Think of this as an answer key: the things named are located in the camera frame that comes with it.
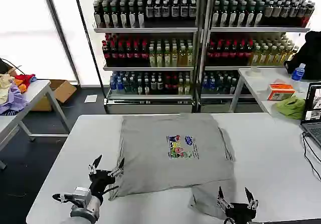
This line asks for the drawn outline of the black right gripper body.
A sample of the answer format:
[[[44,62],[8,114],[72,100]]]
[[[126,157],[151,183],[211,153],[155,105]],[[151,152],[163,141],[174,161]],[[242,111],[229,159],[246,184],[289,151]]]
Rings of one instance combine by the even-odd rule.
[[[246,224],[252,222],[256,217],[256,207],[250,207],[245,203],[232,203],[225,210],[224,224]]]

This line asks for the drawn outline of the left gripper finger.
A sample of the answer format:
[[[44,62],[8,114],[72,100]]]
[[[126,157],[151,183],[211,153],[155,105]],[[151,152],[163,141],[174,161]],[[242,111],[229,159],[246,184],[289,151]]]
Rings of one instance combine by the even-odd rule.
[[[120,163],[108,173],[108,176],[117,177],[121,175],[123,173],[123,166],[124,166],[124,158],[122,158]]]
[[[102,155],[100,155],[99,157],[97,157],[92,164],[89,164],[88,165],[88,170],[89,170],[89,174],[92,175],[92,174],[95,174],[96,171],[97,171],[97,167],[101,161],[101,158],[102,158]]]

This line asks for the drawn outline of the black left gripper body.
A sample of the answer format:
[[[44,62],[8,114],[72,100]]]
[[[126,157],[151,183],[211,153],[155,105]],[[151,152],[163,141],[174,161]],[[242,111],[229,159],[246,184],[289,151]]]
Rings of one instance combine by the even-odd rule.
[[[103,195],[114,190],[116,186],[106,189],[107,186],[115,183],[115,177],[109,175],[111,171],[96,170],[95,173],[89,174],[91,185],[89,187],[91,195],[97,197],[103,203]]]

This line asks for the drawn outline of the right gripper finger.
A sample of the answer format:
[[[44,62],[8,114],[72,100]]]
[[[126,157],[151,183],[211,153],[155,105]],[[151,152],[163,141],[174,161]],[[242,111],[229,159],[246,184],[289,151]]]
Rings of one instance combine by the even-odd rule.
[[[232,204],[225,200],[221,186],[219,187],[217,204],[221,209],[231,209]]]
[[[258,200],[254,199],[253,194],[245,187],[245,193],[248,199],[248,209],[257,209],[258,207]]]

